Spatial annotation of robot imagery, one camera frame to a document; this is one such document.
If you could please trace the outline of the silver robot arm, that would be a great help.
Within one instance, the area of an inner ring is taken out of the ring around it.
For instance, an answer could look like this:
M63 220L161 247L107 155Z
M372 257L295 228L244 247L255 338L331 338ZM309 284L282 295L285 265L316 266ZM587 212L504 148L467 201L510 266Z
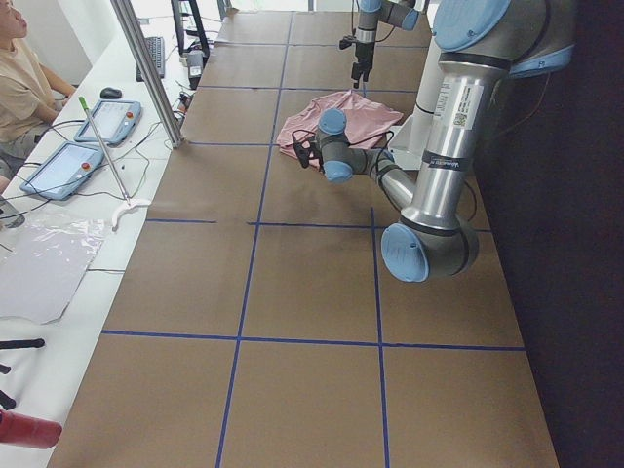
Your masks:
M429 1L387 1L370 0L359 2L359 16L352 34L343 38L342 48L355 45L355 61L352 64L351 79L353 88L369 81L373 68L374 48L378 25L388 24L405 31L414 30L418 18L425 13Z
M410 177L385 149L360 149L346 136L338 109L324 112L313 136L295 152L317 160L334 183L369 176L399 211L385 229L386 268L404 282L453 276L479 251L477 235L457 212L475 146L498 84L552 73L570 62L577 5L573 1L364 1L345 45L356 48L355 84L372 69L381 23L403 30L427 15L432 40L418 94L423 103L405 127L420 166Z

